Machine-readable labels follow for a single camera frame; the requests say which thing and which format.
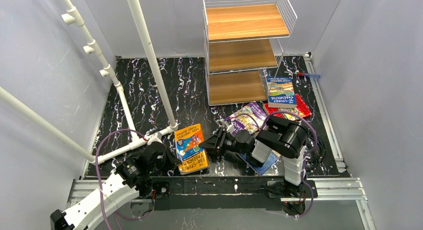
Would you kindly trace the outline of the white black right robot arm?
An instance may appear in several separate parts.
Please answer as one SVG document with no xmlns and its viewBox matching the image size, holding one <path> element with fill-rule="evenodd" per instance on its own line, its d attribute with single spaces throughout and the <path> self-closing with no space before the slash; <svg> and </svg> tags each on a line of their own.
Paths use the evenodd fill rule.
<svg viewBox="0 0 423 230">
<path fill-rule="evenodd" d="M 219 128 L 199 146 L 215 156 L 223 156 L 228 151 L 237 153 L 257 173 L 265 165 L 273 164 L 272 154 L 281 156 L 285 181 L 296 187 L 302 185 L 305 148 L 310 132 L 306 122 L 273 115 L 264 124 L 267 129 L 261 129 L 255 135 L 244 129 L 231 132 L 229 128 Z"/>
</svg>

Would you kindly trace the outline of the blue animal farm book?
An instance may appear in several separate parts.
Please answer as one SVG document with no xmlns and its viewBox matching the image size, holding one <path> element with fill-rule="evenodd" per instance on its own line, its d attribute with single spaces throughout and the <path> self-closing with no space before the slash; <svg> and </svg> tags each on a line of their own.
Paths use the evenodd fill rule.
<svg viewBox="0 0 423 230">
<path fill-rule="evenodd" d="M 251 162 L 247 161 L 246 155 L 245 154 L 240 154 L 237 153 L 236 154 L 238 157 L 240 157 L 246 164 L 248 167 L 250 167 L 257 175 L 259 176 L 263 176 L 263 174 L 273 165 L 276 163 L 276 161 L 281 157 L 281 155 L 279 153 L 277 153 L 276 151 L 272 151 L 269 155 L 269 157 L 267 158 L 267 160 L 262 164 L 261 167 L 254 167 Z"/>
</svg>

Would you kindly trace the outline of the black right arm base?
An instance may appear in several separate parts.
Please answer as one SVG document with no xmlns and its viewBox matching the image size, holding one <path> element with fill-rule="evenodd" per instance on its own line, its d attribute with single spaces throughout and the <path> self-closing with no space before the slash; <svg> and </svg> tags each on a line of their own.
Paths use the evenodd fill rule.
<svg viewBox="0 0 423 230">
<path fill-rule="evenodd" d="M 308 214 L 318 197 L 314 181 L 301 180 L 295 185 L 287 180 L 270 180 L 259 188 L 271 199 L 280 199 L 282 210 L 288 217 L 300 218 Z"/>
</svg>

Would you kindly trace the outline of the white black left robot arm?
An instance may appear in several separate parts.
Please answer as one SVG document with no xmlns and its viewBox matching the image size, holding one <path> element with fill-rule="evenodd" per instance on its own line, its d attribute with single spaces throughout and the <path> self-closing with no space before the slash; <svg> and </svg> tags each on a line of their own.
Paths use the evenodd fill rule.
<svg viewBox="0 0 423 230">
<path fill-rule="evenodd" d="M 50 215 L 53 230 L 92 230 L 100 223 L 109 225 L 107 218 L 124 204 L 137 198 L 150 200 L 155 204 L 157 196 L 169 191 L 165 184 L 156 184 L 152 175 L 166 173 L 182 164 L 168 147 L 153 142 L 136 151 L 116 167 L 106 180 L 75 205 Z"/>
</svg>

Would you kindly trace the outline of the white wire wooden shelf rack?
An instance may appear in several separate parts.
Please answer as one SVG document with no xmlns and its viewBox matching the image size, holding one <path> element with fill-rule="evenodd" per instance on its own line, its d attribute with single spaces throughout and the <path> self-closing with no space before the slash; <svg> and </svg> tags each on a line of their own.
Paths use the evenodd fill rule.
<svg viewBox="0 0 423 230">
<path fill-rule="evenodd" d="M 203 0 L 210 106 L 264 101 L 297 22 L 290 0 Z"/>
</svg>

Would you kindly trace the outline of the orange 130-storey treehouse book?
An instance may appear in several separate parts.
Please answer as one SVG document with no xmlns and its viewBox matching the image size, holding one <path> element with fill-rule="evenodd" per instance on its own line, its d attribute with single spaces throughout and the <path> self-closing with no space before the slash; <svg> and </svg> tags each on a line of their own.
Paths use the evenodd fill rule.
<svg viewBox="0 0 423 230">
<path fill-rule="evenodd" d="M 175 132 L 178 166 L 181 175 L 196 173 L 210 166 L 207 152 L 199 144 L 204 141 L 201 124 L 194 124 Z"/>
</svg>

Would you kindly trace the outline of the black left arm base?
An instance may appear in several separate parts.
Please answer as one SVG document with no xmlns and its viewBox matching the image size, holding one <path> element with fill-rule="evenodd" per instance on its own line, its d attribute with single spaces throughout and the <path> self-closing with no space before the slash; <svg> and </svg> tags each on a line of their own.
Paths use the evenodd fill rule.
<svg viewBox="0 0 423 230">
<path fill-rule="evenodd" d="M 123 185 L 138 191 L 138 199 L 167 199 L 170 194 L 170 183 L 167 181 L 156 181 L 151 178 L 124 180 Z"/>
</svg>

